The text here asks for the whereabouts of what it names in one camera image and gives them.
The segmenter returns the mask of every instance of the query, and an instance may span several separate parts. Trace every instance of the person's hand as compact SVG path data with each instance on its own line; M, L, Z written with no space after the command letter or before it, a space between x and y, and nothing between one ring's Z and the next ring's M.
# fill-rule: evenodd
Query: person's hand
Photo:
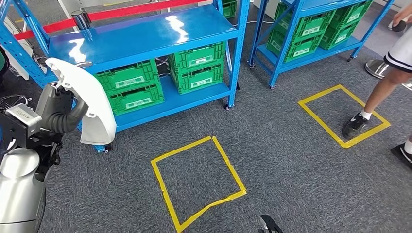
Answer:
M402 21L404 18L408 17L410 14L412 14L412 4L410 4L408 7L400 11L398 14L394 16L394 22L393 26L396 27L400 21ZM407 23L412 22L412 16L409 17Z

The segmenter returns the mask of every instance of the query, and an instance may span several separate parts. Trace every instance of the green crate label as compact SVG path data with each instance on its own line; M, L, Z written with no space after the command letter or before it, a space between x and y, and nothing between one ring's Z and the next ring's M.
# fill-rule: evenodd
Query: green crate label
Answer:
M206 62L210 62L212 60L213 60L213 55L209 55L207 57L203 57L203 58L196 59L196 60L191 60L191 61L189 61L189 67L199 65L199 64L203 64L203 63L206 63Z
M280 21L279 25L282 26L282 27L284 27L285 29L287 29L287 28L289 27L289 23L287 23L287 22L285 22L285 21L283 21L283 20Z
M293 57L297 57L297 56L302 55L302 54L305 54L305 53L307 53L307 52L309 52L309 51L310 51L310 47L309 47L309 48L306 48L306 49L304 49L304 50L297 51L297 52L295 52L295 53L293 54Z
M120 82L115 82L115 85L116 85L116 88L121 88L121 87L129 86L129 85L141 83L141 82L144 82L143 76L135 77L135 78L128 79L128 80L123 80Z
M197 81L197 82L195 82L195 83L192 83L192 84L190 85L190 87L191 87L191 88L199 87L199 86L202 86L202 85L211 83L212 81L213 81L213 79L212 79L212 77L210 77L210 78L208 78L208 79L203 79L203 80Z
M350 23L350 22L352 22L353 20L358 19L360 16L361 16L360 13L357 13L356 15L352 15L352 16L348 19L348 21L347 21L346 23Z
M277 49L277 50L279 50L280 51L280 45L278 44L278 43L276 43L276 41L272 41L271 42L271 45L275 48L275 49Z
M309 35L309 34L312 34L312 33L317 33L318 31L320 31L320 29L321 29L321 26L318 26L316 28L307 29L307 30L303 31L302 35Z
M343 36L341 36L341 37L339 37L338 39L336 39L335 44L337 44L337 43L339 43L339 42L341 42L341 41L345 40L345 39L346 39L346 37L347 37L347 34L346 34L346 35L343 35Z
M132 102L132 103L127 103L126 104L126 109L134 108L134 107L144 105L144 104L147 104L147 103L151 103L151 102L152 102L151 98L146 98L146 99L142 99L142 100L135 101L135 102Z

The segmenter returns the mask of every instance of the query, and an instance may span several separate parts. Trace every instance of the person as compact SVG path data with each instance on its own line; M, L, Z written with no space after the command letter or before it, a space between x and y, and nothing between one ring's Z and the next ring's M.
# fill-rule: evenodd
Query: person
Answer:
M412 14L412 4L394 16L393 26L397 26L400 21L407 18L410 14ZM412 22L412 17L409 17L407 21L407 23L410 22ZM342 128L344 138L352 139L359 135L371 118L375 108L384 101L397 86L412 78L412 29L407 30L395 43L384 57L384 61L391 67L391 70L375 86L364 109L344 125ZM405 143L398 145L391 151L394 154L401 155L402 159L404 157L405 162L412 168L412 135Z

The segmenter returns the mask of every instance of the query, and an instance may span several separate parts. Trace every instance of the black sneaker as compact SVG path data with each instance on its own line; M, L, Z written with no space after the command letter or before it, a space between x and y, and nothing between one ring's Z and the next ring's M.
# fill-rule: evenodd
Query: black sneaker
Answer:
M412 169L412 154L405 151L405 143L392 148L391 152Z
M361 130L366 126L368 120L361 113L358 113L350 119L342 129L342 135L346 139L352 139L361 133Z

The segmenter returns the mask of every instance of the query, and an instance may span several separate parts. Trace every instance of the shelf rack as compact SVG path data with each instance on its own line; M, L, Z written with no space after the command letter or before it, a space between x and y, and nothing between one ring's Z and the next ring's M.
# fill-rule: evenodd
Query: shelf rack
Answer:
M282 0L282 2L288 5L288 9L285 12L283 12L283 14L273 23L273 25L267 31L261 34L263 18L265 15L264 12L266 10L266 6L268 3L268 0L262 0L262 2L260 3L259 15L257 17L257 23L255 27L252 51L250 53L248 61L249 67L254 68L255 61L259 65L261 65L263 69L271 75L269 86L271 89L274 89L274 87L276 86L276 80L279 74L282 72L298 68L310 64L312 62L316 62L352 49L354 49L354 51L352 55L348 58L348 61L353 60L354 58L356 58L357 54L361 50L366 40L372 34L373 30L385 16L386 12L389 10L394 0L387 1L386 5L381 10L379 16L375 19L374 23L363 36L362 40L359 41L358 39L351 36L346 42L338 46L335 46L330 50L325 50L321 47L318 47L315 53L311 55L287 63L282 62L285 59L288 46L293 37L293 32L295 31L300 18L320 14L323 12L331 11L334 9L338 9L341 7L349 6L364 1L366 0ZM286 32L286 37L283 40L280 54L279 56L277 56L266 48L266 44L260 45L260 43L265 37L267 37L267 35L275 27L275 25L281 21L281 19L287 14L287 12L291 10L293 10L291 23L289 24L289 28ZM259 58L257 58L257 52L260 52L274 66L273 70L269 69Z
M46 56L72 64L92 62L93 65L86 68L90 73L220 41L236 40L233 60L230 57L228 46L226 49L229 85L220 83L189 94L179 95L171 77L162 76L160 80L166 101L162 104L115 116L117 132L224 97L228 97L226 108L234 107L249 0L240 1L237 27L234 27L223 16L222 1L214 0L213 4L209 5L53 37L49 37L44 32L27 5L21 0L1 0L0 16L2 19L11 2L15 4L17 11L33 30ZM3 24L0 26L0 42L16 57L22 67L27 69L30 77L40 87L57 80L50 70L46 73L42 72ZM96 148L98 152L106 150L105 146L96 146Z

